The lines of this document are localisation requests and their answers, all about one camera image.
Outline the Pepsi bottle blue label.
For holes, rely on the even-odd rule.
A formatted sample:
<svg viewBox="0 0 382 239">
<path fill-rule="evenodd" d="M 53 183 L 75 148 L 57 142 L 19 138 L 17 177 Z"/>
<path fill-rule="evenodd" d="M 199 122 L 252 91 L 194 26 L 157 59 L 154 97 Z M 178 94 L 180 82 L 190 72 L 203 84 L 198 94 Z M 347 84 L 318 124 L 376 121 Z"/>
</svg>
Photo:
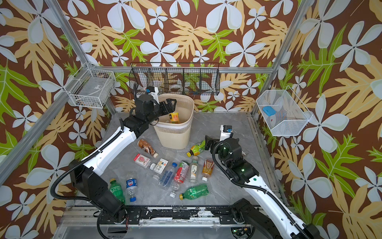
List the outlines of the Pepsi bottle blue label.
<svg viewBox="0 0 382 239">
<path fill-rule="evenodd" d="M 136 191 L 137 191 L 137 179 L 136 177 L 129 177 L 126 180 L 126 192 L 130 202 L 135 202 L 136 199 Z"/>
</svg>

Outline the small clear bottle white cap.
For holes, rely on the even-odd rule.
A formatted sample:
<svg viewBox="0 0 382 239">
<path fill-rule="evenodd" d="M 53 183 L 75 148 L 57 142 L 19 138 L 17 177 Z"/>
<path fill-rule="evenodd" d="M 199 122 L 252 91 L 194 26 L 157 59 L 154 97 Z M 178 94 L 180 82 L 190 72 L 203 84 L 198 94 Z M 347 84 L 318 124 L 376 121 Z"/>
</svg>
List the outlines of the small clear bottle white cap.
<svg viewBox="0 0 382 239">
<path fill-rule="evenodd" d="M 176 195 L 177 195 L 179 189 L 180 189 L 180 184 L 178 182 L 174 181 L 171 184 L 171 193 L 169 194 L 169 196 L 171 198 L 176 198 Z"/>
</svg>

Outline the green yellow juice bottle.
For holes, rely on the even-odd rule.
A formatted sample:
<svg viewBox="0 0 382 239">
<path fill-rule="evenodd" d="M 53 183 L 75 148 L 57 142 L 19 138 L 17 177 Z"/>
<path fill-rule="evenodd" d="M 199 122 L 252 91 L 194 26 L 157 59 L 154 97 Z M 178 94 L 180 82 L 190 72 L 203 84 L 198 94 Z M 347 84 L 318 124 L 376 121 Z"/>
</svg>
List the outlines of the green yellow juice bottle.
<svg viewBox="0 0 382 239">
<path fill-rule="evenodd" d="M 200 155 L 205 150 L 205 146 L 206 141 L 203 140 L 202 142 L 192 146 L 191 149 L 187 152 L 187 156 L 191 157 Z"/>
</svg>

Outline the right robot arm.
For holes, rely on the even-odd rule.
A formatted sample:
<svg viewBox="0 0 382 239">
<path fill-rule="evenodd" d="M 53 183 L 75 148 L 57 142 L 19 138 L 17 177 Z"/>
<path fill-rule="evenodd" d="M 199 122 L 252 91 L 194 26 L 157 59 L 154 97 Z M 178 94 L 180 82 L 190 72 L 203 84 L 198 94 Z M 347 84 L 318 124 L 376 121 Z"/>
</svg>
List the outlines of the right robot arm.
<svg viewBox="0 0 382 239">
<path fill-rule="evenodd" d="M 237 138 L 205 137 L 215 165 L 234 185 L 247 191 L 260 205 L 260 212 L 241 199 L 231 206 L 234 219 L 252 225 L 269 239 L 319 239 L 318 228 L 297 217 L 268 187 L 260 173 L 242 154 Z"/>
</svg>

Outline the white green label bottle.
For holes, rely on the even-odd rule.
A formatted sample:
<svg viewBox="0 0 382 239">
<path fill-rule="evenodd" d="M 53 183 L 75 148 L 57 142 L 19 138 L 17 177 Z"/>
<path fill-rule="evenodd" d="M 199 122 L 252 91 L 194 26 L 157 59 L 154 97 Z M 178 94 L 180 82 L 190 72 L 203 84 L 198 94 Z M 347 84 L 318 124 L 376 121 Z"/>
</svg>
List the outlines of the white green label bottle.
<svg viewBox="0 0 382 239">
<path fill-rule="evenodd" d="M 196 183 L 198 180 L 199 158 L 197 156 L 192 157 L 192 163 L 190 164 L 190 182 Z"/>
</svg>

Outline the white label tea bottle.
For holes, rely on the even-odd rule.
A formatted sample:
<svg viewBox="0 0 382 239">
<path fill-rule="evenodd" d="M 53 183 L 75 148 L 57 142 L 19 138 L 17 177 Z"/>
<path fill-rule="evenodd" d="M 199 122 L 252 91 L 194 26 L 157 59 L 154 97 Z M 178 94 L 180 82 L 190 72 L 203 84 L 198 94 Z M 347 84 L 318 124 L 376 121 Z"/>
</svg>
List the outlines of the white label tea bottle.
<svg viewBox="0 0 382 239">
<path fill-rule="evenodd" d="M 161 179 L 161 175 L 165 170 L 168 160 L 161 158 L 157 163 L 152 163 L 150 169 L 153 171 L 153 178 L 157 181 Z"/>
</svg>

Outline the red label drink bottle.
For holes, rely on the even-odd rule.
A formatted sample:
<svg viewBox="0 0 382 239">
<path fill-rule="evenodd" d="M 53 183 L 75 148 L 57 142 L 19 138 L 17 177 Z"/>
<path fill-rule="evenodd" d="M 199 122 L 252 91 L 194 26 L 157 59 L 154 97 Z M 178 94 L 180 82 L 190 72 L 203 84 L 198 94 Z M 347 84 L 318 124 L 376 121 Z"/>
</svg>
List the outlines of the red label drink bottle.
<svg viewBox="0 0 382 239">
<path fill-rule="evenodd" d="M 175 174 L 174 180 L 178 183 L 184 183 L 187 177 L 187 173 L 189 170 L 190 164 L 186 161 L 181 161 L 179 164 L 179 168 Z"/>
</svg>

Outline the amber tea bottle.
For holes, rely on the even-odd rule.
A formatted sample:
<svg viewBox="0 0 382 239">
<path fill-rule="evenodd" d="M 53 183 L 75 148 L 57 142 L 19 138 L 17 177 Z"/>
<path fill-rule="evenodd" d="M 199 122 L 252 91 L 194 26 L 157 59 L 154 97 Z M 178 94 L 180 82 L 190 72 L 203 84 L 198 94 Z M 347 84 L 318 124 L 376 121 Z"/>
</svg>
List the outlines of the amber tea bottle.
<svg viewBox="0 0 382 239">
<path fill-rule="evenodd" d="M 202 181 L 207 182 L 208 179 L 212 176 L 214 168 L 214 161 L 212 159 L 206 159 L 203 165 L 202 170 Z"/>
</svg>

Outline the dark green soda bottle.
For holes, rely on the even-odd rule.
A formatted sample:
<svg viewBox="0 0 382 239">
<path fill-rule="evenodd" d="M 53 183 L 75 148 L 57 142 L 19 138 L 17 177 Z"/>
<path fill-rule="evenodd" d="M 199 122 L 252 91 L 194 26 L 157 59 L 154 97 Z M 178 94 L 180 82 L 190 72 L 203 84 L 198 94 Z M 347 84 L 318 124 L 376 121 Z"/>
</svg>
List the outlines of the dark green soda bottle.
<svg viewBox="0 0 382 239">
<path fill-rule="evenodd" d="M 109 191 L 124 205 L 125 197 L 121 185 L 115 178 L 110 180 Z"/>
</svg>

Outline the white mesh basket right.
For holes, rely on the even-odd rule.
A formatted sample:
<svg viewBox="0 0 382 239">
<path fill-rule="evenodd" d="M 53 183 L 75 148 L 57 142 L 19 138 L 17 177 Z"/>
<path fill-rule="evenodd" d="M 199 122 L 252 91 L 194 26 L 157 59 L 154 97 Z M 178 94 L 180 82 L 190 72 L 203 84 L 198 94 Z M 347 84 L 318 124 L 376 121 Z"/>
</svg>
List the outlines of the white mesh basket right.
<svg viewBox="0 0 382 239">
<path fill-rule="evenodd" d="M 313 117 L 312 112 L 290 87 L 286 90 L 265 90 L 256 103 L 273 136 L 298 136 Z M 267 116 L 263 112 L 265 106 L 271 106 L 276 114 Z"/>
</svg>

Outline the clear blue cap water bottle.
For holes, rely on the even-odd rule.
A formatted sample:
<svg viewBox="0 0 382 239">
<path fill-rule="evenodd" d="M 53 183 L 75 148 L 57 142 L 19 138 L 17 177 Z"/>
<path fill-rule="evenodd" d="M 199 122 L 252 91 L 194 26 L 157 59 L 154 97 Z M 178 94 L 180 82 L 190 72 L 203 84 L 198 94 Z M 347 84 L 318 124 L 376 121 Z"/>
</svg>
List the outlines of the clear blue cap water bottle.
<svg viewBox="0 0 382 239">
<path fill-rule="evenodd" d="M 163 174 L 162 178 L 160 179 L 158 186 L 161 189 L 168 189 L 171 184 L 173 183 L 176 171 L 177 171 L 178 164 L 177 163 L 172 163 L 170 168 L 165 171 Z"/>
</svg>

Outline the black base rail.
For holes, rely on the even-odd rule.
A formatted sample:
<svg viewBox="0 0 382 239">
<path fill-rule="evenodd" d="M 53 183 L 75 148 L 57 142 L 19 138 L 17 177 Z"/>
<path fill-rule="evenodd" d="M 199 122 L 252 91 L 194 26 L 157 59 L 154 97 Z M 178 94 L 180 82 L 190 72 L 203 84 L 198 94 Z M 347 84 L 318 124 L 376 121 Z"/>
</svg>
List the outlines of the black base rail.
<svg viewBox="0 0 382 239">
<path fill-rule="evenodd" d="M 103 213 L 102 225 L 143 226 L 237 226 L 254 221 L 260 210 L 251 204 L 223 206 L 126 206 L 117 216 Z"/>
</svg>

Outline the guava juice bottle pink label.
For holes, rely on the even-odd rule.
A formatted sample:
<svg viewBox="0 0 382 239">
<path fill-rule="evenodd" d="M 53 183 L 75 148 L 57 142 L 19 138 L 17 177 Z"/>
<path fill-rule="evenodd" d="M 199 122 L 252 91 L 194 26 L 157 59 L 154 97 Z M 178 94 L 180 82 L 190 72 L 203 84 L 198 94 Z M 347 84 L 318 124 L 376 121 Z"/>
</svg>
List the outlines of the guava juice bottle pink label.
<svg viewBox="0 0 382 239">
<path fill-rule="evenodd" d="M 148 158 L 148 157 L 146 157 L 140 153 L 135 156 L 133 161 L 143 168 L 147 168 L 151 165 L 150 158 Z"/>
</svg>

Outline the brown Nescafe coffee bottle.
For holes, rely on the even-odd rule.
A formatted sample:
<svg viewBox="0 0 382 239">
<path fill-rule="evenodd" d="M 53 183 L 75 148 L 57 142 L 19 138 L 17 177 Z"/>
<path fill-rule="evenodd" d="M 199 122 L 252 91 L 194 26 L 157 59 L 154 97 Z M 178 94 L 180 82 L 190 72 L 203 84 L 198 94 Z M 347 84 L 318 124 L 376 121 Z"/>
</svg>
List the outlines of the brown Nescafe coffee bottle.
<svg viewBox="0 0 382 239">
<path fill-rule="evenodd" d="M 155 151 L 155 149 L 152 147 L 152 145 L 144 139 L 141 139 L 138 142 L 138 146 L 141 149 L 143 149 L 146 153 L 152 155 L 154 158 L 157 158 L 159 156 L 159 154 Z"/>
</svg>

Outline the orange juice bottle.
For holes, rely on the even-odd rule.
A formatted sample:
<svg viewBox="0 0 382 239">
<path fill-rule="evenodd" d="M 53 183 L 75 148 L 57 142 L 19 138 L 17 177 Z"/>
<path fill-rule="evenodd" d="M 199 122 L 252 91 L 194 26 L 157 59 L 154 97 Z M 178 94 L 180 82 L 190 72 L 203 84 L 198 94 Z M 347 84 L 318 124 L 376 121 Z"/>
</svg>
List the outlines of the orange juice bottle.
<svg viewBox="0 0 382 239">
<path fill-rule="evenodd" d="M 170 118 L 170 123 L 172 123 L 172 124 L 179 124 L 180 123 L 179 113 L 177 113 L 177 112 L 170 113 L 169 118 Z"/>
</svg>

